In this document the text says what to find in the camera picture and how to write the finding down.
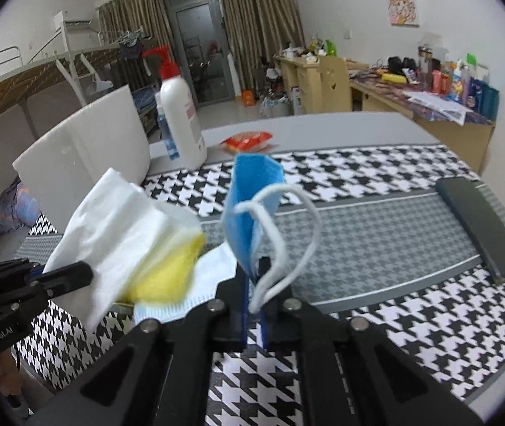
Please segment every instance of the ear loop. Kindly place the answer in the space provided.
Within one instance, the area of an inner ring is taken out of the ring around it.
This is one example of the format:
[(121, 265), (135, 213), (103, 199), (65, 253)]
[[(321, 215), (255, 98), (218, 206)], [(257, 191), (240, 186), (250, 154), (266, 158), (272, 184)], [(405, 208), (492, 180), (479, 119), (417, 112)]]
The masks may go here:
[[(297, 195), (305, 205), (306, 209), (310, 212), (313, 220), (313, 232), (311, 236), (311, 242), (308, 245), (306, 252), (303, 254), (302, 258), (296, 265), (295, 269), (285, 274), (286, 265), (289, 261), (289, 255), (287, 251), (286, 242), (282, 238), (279, 230), (274, 224), (274, 220), (270, 216), (270, 213), (266, 211), (265, 207), (260, 203), (266, 197), (272, 195), (276, 192), (292, 192)], [(270, 239), (270, 242), (274, 246), (275, 258), (270, 269), (266, 274), (264, 274), (254, 289), (250, 304), (248, 305), (248, 311), (250, 313), (256, 314), (260, 311), (260, 308), (268, 303), (272, 298), (282, 292), (287, 286), (289, 286), (302, 270), (306, 267), (307, 263), (310, 261), (311, 257), (315, 253), (315, 250), (319, 246), (321, 240), (322, 232), (322, 219), (319, 215), (316, 207), (307, 193), (299, 186), (293, 186), (290, 184), (271, 184), (265, 188), (258, 191), (258, 193), (251, 199), (245, 202), (237, 203), (234, 206), (233, 212), (235, 214), (242, 214), (249, 212), (251, 216), (256, 219), (264, 229), (264, 233)]]

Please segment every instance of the metal bolt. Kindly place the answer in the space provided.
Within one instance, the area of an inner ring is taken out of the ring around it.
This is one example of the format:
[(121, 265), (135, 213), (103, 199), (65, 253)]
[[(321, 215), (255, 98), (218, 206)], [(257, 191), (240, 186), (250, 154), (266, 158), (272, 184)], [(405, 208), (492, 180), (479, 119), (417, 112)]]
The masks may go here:
[(142, 323), (140, 324), (140, 330), (144, 333), (152, 333), (159, 330), (159, 328), (160, 321), (152, 317), (142, 320)]
[(287, 311), (299, 311), (302, 308), (302, 302), (294, 297), (289, 297), (284, 301), (284, 309)]
[(225, 302), (222, 299), (212, 299), (207, 302), (207, 309), (211, 312), (220, 312), (225, 309)]
[(351, 319), (351, 327), (355, 331), (364, 332), (370, 326), (370, 322), (365, 317), (353, 317)]

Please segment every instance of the glass door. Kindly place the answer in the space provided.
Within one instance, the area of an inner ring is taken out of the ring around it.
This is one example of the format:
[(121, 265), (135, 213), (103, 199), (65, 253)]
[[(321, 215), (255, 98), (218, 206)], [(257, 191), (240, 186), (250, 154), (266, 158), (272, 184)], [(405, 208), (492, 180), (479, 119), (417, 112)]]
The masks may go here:
[(234, 99), (219, 0), (166, 0), (175, 52), (197, 105)]

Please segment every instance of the human hand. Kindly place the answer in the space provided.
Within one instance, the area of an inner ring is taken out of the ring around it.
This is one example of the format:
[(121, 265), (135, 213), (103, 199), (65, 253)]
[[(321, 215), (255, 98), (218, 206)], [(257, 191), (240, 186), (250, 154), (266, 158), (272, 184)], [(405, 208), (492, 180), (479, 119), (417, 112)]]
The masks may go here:
[(3, 396), (20, 395), (23, 378), (10, 349), (0, 354), (0, 392)]

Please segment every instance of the canvas art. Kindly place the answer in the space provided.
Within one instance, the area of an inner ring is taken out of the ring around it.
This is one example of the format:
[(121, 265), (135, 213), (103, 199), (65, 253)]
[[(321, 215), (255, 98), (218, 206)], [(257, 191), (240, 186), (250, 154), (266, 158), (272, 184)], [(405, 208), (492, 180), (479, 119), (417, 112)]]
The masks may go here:
[(389, 5), (389, 19), (392, 25), (409, 25), (417, 27), (418, 9), (416, 0), (386, 0)]

